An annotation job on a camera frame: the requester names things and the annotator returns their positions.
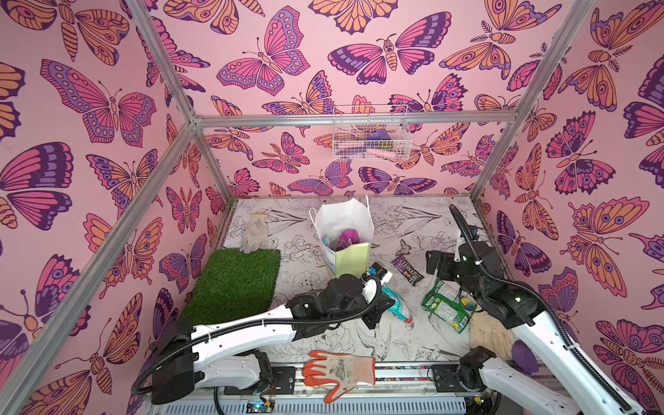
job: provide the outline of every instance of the green turf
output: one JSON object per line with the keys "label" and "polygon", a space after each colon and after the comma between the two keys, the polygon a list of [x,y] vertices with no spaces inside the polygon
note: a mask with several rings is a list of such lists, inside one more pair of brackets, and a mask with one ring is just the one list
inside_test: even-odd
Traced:
{"label": "green turf", "polygon": [[218,250],[200,276],[183,316],[193,325],[233,321],[267,311],[274,296],[282,254],[259,249]]}

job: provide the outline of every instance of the green snack bag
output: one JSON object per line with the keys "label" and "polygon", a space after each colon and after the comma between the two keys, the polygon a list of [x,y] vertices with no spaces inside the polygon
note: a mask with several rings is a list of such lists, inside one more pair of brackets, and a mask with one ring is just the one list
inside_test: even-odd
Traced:
{"label": "green snack bag", "polygon": [[422,308],[436,314],[461,333],[468,325],[470,314],[458,297],[459,287],[451,282],[436,280],[434,287],[424,296]]}

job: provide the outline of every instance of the line drawing of bird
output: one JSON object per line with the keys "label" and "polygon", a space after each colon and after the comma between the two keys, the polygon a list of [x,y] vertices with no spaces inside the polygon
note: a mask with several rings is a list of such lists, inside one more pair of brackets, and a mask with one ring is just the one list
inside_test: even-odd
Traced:
{"label": "line drawing of bird", "polygon": [[387,333],[387,340],[383,339],[380,335],[380,323],[376,324],[376,328],[373,330],[373,336],[371,334],[365,333],[364,330],[360,328],[355,321],[355,329],[357,330],[357,335],[360,338],[360,342],[365,347],[372,349],[371,356],[375,357],[378,361],[383,361],[387,357],[387,352],[390,350],[390,343],[392,340],[392,325]]}

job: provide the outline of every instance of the purple butterfly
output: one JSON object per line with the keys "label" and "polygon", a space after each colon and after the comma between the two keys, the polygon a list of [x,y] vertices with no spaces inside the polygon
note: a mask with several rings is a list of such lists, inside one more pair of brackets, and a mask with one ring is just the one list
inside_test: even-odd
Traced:
{"label": "purple butterfly", "polygon": [[224,86],[237,85],[243,90],[257,86],[275,96],[284,87],[284,79],[277,72],[295,76],[309,68],[304,55],[297,49],[303,38],[298,21],[299,12],[290,6],[279,10],[265,30],[265,52],[259,50],[258,58],[229,62],[216,78]]}
{"label": "purple butterfly", "polygon": [[565,267],[562,273],[553,276],[551,284],[538,285],[537,288],[540,291],[540,295],[544,297],[544,300],[551,306],[551,308],[556,310],[556,314],[562,321],[562,325],[565,326],[565,329],[570,336],[572,336],[575,342],[578,342],[575,330],[573,330],[570,325],[572,323],[571,318],[574,317],[578,311],[575,311],[572,315],[567,314],[574,307],[576,297],[578,296],[579,288],[576,271]]}
{"label": "purple butterfly", "polygon": [[265,157],[274,157],[272,159],[263,159],[253,162],[253,166],[259,169],[270,169],[272,171],[281,172],[284,169],[288,173],[299,173],[298,167],[303,164],[309,164],[309,159],[304,155],[304,148],[295,144],[295,139],[289,133],[282,134],[282,150],[276,144],[270,143],[274,149],[274,153],[266,153],[263,151]]}
{"label": "purple butterfly", "polygon": [[382,47],[366,43],[350,44],[333,50],[327,59],[332,66],[348,75],[355,75],[364,68],[357,74],[360,85],[369,82],[384,84],[387,66],[396,70],[397,60],[409,75],[413,75],[421,65],[433,62],[433,52],[416,48],[437,48],[451,23],[452,15],[448,12],[435,13],[407,28],[394,43],[390,41],[394,35],[390,35],[387,39],[378,39],[383,41]]}
{"label": "purple butterfly", "polygon": [[[662,56],[655,66],[645,76],[643,84],[639,88],[639,96],[657,104],[655,107],[645,102],[632,102],[625,107],[623,117],[627,120],[627,129],[625,138],[640,137],[645,134],[653,134],[647,145],[657,145],[664,143],[664,56]],[[639,164],[641,170],[649,171],[655,175],[655,183],[664,188],[664,147],[656,149],[650,153]]]}
{"label": "purple butterfly", "polygon": [[496,215],[496,227],[502,234],[498,235],[498,243],[503,254],[511,252],[512,256],[516,256],[514,268],[520,270],[524,276],[531,276],[531,269],[537,274],[551,268],[551,260],[540,248],[528,242],[521,242],[523,236],[514,230],[512,222],[502,210],[498,210]]}
{"label": "purple butterfly", "polygon": [[165,274],[169,281],[175,280],[178,292],[187,288],[189,285],[189,275],[195,280],[201,276],[201,262],[205,255],[205,244],[207,236],[200,235],[191,248],[191,253],[170,254],[159,261],[159,272]]}
{"label": "purple butterfly", "polygon": [[421,177],[402,180],[403,176],[395,175],[392,178],[388,173],[375,167],[360,167],[358,173],[362,182],[367,183],[365,190],[370,190],[376,194],[387,189],[388,192],[394,191],[395,196],[414,195],[415,192],[421,193],[437,184],[435,180]]}
{"label": "purple butterfly", "polygon": [[345,189],[352,186],[353,182],[348,174],[353,171],[351,168],[351,160],[347,157],[342,157],[339,160],[333,161],[325,169],[325,175],[321,170],[318,178],[310,176],[311,179],[302,179],[294,181],[288,185],[288,188],[294,192],[311,193],[314,192],[319,196],[330,196],[334,193],[332,187],[337,189]]}
{"label": "purple butterfly", "polygon": [[475,148],[475,155],[468,153],[468,160],[452,161],[443,165],[440,171],[450,171],[452,174],[459,173],[461,176],[475,177],[482,172],[482,166],[486,163],[493,147],[496,145],[491,135],[484,135],[479,139]]}

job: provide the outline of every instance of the white wire basket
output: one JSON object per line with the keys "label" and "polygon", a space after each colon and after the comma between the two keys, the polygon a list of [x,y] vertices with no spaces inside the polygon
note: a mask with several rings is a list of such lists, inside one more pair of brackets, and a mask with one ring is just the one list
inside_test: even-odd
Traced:
{"label": "white wire basket", "polygon": [[389,112],[391,105],[373,105],[386,112],[358,114],[367,106],[335,106],[332,116],[332,156],[334,160],[383,160],[399,162],[410,155],[412,134],[408,112]]}

